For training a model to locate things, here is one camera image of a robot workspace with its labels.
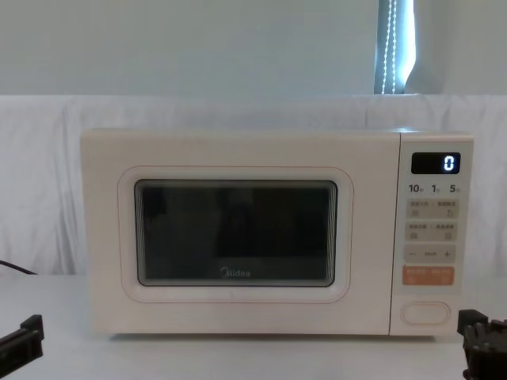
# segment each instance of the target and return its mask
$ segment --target button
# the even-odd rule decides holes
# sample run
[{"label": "button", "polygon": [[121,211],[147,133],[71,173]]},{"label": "button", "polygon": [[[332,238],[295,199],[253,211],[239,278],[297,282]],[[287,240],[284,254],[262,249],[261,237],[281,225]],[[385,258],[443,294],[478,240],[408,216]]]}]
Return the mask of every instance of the button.
[{"label": "button", "polygon": [[456,219],[459,214],[457,199],[409,199],[406,217],[416,219]]},{"label": "button", "polygon": [[451,317],[443,302],[410,302],[402,308],[402,320],[409,325],[439,325]]},{"label": "button", "polygon": [[403,266],[403,285],[448,287],[454,283],[454,267]]},{"label": "button", "polygon": [[456,222],[407,222],[405,240],[408,241],[455,241]]},{"label": "button", "polygon": [[407,263],[453,263],[456,246],[452,244],[409,244],[403,253]]}]

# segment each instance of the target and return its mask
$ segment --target white microwave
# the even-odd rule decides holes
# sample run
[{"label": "white microwave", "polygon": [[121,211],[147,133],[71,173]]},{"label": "white microwave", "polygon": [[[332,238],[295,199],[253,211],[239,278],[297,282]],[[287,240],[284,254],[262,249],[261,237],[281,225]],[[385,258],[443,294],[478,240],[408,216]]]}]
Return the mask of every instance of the white microwave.
[{"label": "white microwave", "polygon": [[470,135],[97,129],[81,149],[98,331],[456,331]]}]

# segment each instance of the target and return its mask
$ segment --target glass window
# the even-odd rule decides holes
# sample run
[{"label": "glass window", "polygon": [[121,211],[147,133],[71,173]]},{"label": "glass window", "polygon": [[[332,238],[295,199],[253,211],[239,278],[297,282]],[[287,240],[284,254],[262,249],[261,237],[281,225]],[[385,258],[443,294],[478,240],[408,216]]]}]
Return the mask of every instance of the glass window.
[{"label": "glass window", "polygon": [[336,213],[330,180],[140,180],[139,281],[328,287]]}]

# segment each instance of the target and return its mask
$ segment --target black clamp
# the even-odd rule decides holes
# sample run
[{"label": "black clamp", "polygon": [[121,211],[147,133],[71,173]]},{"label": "black clamp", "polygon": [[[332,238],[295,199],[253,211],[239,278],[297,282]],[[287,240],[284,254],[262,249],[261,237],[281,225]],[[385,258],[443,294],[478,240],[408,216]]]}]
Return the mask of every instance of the black clamp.
[{"label": "black clamp", "polygon": [[32,315],[20,329],[0,339],[0,378],[42,356],[44,327],[41,315]]},{"label": "black clamp", "polygon": [[460,310],[458,333],[467,358],[466,380],[507,378],[507,320],[489,321],[477,310]]}]

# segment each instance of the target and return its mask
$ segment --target white table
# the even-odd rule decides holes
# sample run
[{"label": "white table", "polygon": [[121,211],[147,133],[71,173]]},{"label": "white table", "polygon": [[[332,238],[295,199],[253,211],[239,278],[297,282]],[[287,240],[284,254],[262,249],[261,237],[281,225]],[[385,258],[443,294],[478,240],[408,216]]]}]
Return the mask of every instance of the white table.
[{"label": "white table", "polygon": [[[507,317],[507,279],[465,284],[465,305]],[[98,336],[90,331],[86,278],[0,277],[0,336],[42,314],[44,356],[19,379],[461,379],[460,336]]]}]

